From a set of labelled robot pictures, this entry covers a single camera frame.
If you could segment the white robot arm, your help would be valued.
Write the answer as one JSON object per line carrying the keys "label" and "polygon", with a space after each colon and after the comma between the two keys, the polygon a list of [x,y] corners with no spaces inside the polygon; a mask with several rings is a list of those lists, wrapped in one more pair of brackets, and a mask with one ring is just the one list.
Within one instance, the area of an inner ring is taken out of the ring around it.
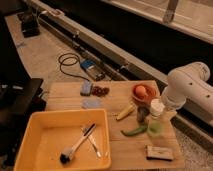
{"label": "white robot arm", "polygon": [[171,70],[161,100],[167,108],[180,109],[187,100],[201,109],[201,118],[213,127],[213,86],[207,83],[210,69],[203,62],[193,62]]}

